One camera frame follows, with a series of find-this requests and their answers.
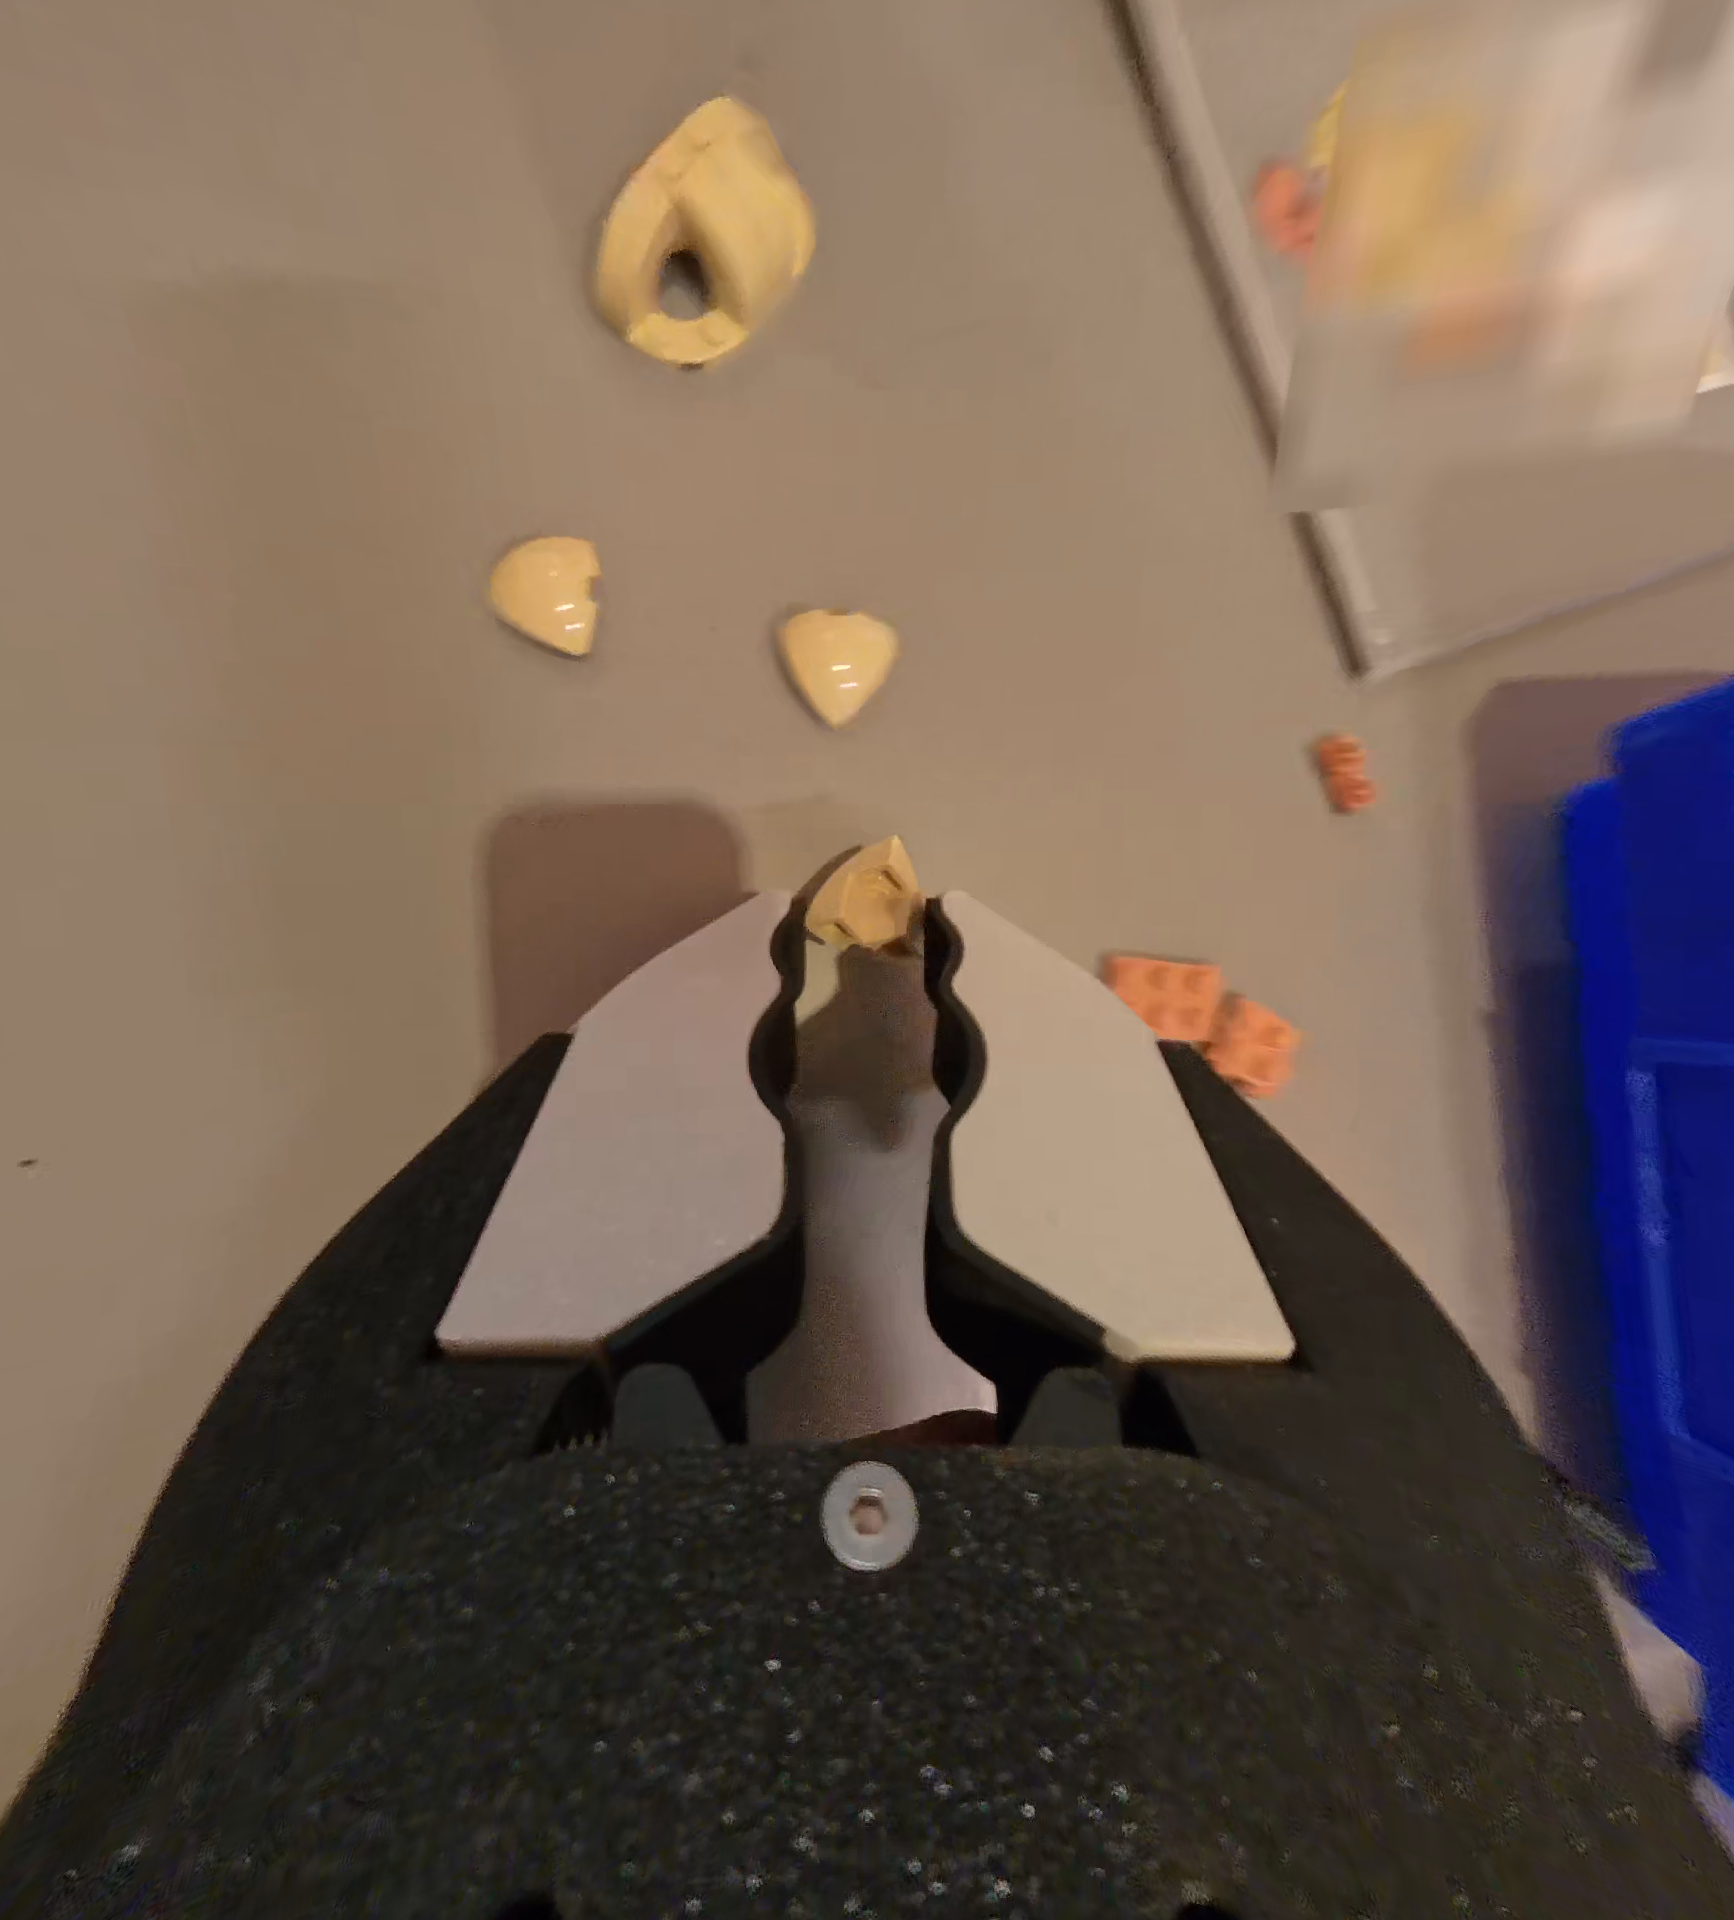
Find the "tan curved toy brick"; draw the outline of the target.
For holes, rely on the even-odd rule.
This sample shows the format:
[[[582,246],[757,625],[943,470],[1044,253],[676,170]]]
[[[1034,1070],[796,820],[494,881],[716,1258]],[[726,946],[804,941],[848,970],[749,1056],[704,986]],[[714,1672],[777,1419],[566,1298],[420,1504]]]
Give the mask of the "tan curved toy brick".
[[[807,715],[839,732],[882,693],[899,661],[897,633],[860,611],[804,609],[773,633],[782,672]]]
[[[518,540],[490,571],[485,600],[492,615],[543,651],[584,661],[598,627],[598,549],[576,537]]]
[[[835,864],[805,903],[805,935],[824,949],[906,949],[926,917],[926,891],[899,834]]]

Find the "grey desk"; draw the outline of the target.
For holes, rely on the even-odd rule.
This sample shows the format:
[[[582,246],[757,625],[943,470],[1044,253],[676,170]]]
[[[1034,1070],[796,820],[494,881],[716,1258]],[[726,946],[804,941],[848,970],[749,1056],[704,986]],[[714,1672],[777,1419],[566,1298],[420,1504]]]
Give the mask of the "grey desk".
[[[0,4],[0,1817],[285,1284],[642,949],[889,832],[1084,964],[1283,1012],[1280,1130],[1610,1477],[1537,812],[1734,672],[1734,559],[1352,685],[1130,37]],[[814,251],[672,368],[598,235],[718,96]],[[541,537],[598,550],[586,659],[490,609]],[[839,732],[804,611],[899,637]]]

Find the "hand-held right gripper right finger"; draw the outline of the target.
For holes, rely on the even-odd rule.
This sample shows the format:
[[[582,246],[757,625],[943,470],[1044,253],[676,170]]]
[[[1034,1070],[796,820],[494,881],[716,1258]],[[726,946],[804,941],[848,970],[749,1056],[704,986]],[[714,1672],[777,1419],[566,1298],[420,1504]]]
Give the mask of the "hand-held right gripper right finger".
[[[1091,973],[963,891],[923,911],[934,1134],[932,1333],[1025,1437],[1053,1385],[1124,1430],[1144,1379],[1280,1371],[1296,1334],[1174,1075]]]

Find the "tan brick assembly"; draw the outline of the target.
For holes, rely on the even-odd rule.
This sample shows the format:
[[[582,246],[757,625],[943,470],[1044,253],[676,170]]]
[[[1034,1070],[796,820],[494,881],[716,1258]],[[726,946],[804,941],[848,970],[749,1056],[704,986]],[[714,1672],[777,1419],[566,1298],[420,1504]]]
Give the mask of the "tan brick assembly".
[[[740,350],[799,286],[815,251],[814,207],[756,108],[716,96],[692,108],[621,182],[598,235],[592,297],[629,349],[673,370]],[[667,313],[661,275],[695,260],[699,313]]]

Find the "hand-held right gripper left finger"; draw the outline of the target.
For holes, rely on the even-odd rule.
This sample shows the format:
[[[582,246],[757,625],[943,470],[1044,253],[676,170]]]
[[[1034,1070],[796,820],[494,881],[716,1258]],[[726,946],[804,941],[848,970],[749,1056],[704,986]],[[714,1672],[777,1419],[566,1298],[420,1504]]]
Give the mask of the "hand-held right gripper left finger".
[[[450,1363],[572,1363],[615,1398],[685,1376],[722,1437],[799,1322],[788,1110],[805,924],[759,891],[661,949],[566,1036],[439,1314]]]

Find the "blue plastic bin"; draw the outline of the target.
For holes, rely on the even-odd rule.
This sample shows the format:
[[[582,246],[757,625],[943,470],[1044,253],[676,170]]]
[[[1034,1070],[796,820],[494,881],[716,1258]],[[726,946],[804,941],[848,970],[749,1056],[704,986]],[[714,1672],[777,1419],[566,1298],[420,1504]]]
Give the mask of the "blue plastic bin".
[[[1638,1604],[1734,1803],[1734,679],[1611,728],[1557,846]]]

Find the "grey building instruction booklet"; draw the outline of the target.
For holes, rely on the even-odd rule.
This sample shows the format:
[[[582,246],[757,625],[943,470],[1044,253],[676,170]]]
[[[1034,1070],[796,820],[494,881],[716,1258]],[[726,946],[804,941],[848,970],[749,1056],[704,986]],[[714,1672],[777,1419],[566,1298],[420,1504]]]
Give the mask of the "grey building instruction booklet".
[[[1124,10],[1354,674],[1734,559],[1734,4]]]

